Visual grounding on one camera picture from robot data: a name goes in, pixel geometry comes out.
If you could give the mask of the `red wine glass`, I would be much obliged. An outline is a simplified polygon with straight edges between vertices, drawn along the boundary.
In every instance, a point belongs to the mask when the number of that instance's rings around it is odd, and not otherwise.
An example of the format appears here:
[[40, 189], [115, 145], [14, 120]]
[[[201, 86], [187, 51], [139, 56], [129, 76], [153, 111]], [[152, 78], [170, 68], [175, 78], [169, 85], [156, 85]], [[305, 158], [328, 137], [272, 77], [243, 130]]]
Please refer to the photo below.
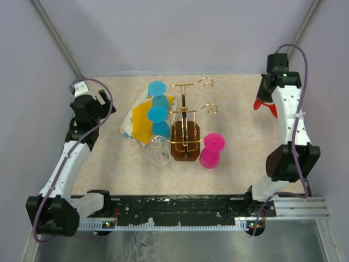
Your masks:
[[276, 106], [274, 103], [267, 103], [267, 102], [263, 102], [261, 101], [260, 99], [257, 99], [255, 100], [254, 102], [254, 105], [253, 105], [253, 109], [254, 110], [258, 110], [261, 106], [266, 106], [270, 112], [272, 113], [272, 115], [275, 117], [275, 118], [278, 118], [278, 113], [277, 113], [277, 110], [276, 110]]

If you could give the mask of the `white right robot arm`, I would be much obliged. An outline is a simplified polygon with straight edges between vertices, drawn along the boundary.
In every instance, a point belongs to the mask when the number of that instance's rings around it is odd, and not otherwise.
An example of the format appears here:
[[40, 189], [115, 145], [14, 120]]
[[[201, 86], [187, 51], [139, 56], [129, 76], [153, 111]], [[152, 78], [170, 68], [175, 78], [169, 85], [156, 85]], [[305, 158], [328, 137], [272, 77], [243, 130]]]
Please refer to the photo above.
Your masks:
[[254, 110], [261, 106], [270, 109], [278, 120], [280, 146], [266, 159], [265, 175], [251, 187], [251, 198], [243, 203], [244, 211], [256, 216], [263, 203], [290, 183], [305, 183], [321, 150], [312, 144], [304, 124], [302, 82], [298, 72], [289, 70], [285, 53], [273, 53], [267, 57], [266, 73], [254, 102]]

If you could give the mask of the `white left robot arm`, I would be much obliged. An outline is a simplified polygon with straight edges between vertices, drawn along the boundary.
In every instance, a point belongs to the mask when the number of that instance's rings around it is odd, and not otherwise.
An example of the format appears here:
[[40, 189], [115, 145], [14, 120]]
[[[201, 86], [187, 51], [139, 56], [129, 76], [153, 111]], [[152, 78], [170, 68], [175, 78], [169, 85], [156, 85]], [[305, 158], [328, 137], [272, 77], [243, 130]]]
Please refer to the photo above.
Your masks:
[[92, 189], [80, 198], [71, 196], [80, 170], [99, 137], [100, 127], [116, 112], [109, 88], [94, 80], [102, 86], [98, 92], [100, 102], [87, 81], [89, 78], [77, 79], [70, 85], [74, 116], [69, 122], [61, 157], [43, 189], [26, 201], [33, 238], [38, 243], [43, 242], [41, 235], [74, 236], [82, 220], [94, 213], [106, 217], [113, 211], [107, 190]]

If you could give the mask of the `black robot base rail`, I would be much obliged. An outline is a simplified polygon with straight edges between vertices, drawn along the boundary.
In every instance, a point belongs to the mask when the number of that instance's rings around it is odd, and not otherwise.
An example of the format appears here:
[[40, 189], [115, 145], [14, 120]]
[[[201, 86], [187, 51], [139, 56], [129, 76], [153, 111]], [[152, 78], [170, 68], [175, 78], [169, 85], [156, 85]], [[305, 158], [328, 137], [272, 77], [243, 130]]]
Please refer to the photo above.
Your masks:
[[113, 195], [106, 211], [84, 219], [79, 231], [246, 231], [262, 234], [276, 216], [272, 201], [254, 201], [251, 193], [209, 195]]

